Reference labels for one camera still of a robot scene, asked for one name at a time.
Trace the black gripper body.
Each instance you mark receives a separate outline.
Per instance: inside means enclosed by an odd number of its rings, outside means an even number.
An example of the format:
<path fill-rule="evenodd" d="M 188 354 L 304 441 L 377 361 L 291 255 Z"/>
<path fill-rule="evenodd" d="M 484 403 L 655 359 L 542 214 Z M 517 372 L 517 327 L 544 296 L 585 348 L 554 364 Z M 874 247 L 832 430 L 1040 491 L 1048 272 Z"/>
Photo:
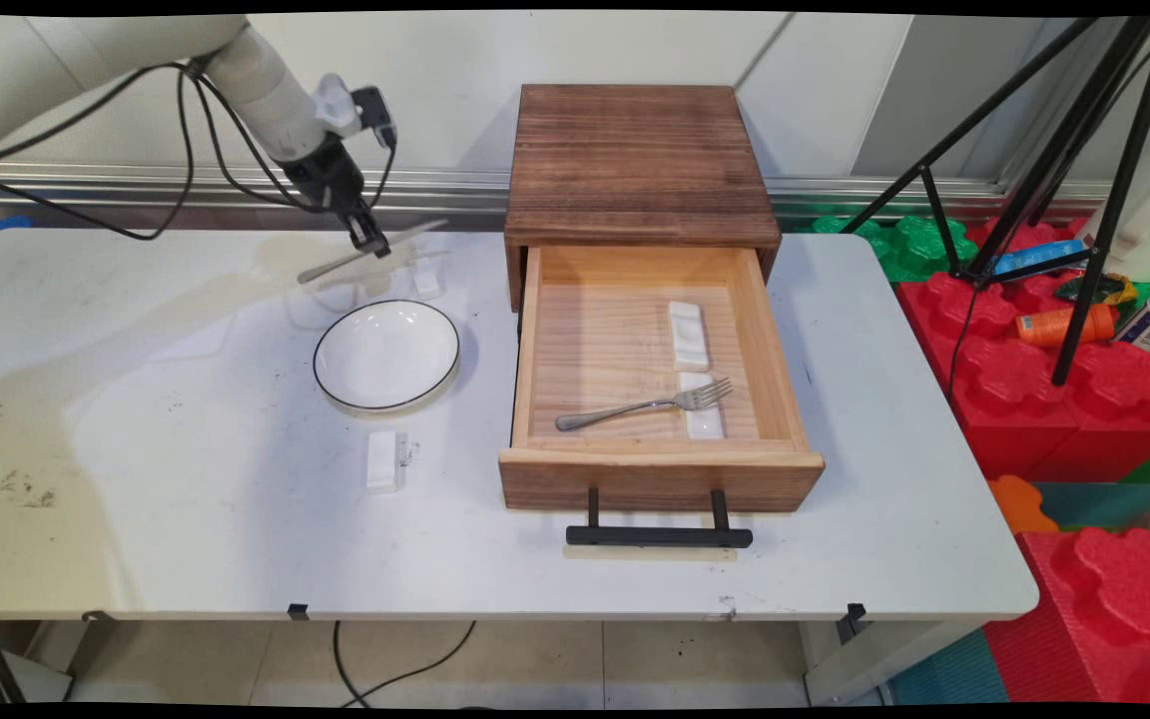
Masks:
<path fill-rule="evenodd" d="M 347 217 L 368 209 L 365 176 L 339 135 L 327 135 L 309 155 L 282 161 L 282 169 L 312 211 Z"/>

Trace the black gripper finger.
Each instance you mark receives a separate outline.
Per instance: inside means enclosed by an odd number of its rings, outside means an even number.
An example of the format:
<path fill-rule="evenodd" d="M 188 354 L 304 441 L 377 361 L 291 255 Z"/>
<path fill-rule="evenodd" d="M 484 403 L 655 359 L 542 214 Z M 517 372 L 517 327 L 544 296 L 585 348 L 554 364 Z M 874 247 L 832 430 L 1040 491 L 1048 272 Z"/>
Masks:
<path fill-rule="evenodd" d="M 351 206 L 351 240 L 358 252 L 391 252 L 388 236 L 365 199 L 356 199 Z"/>
<path fill-rule="evenodd" d="M 354 208 L 342 214 L 350 240 L 365 257 L 382 258 L 382 229 L 370 208 Z"/>

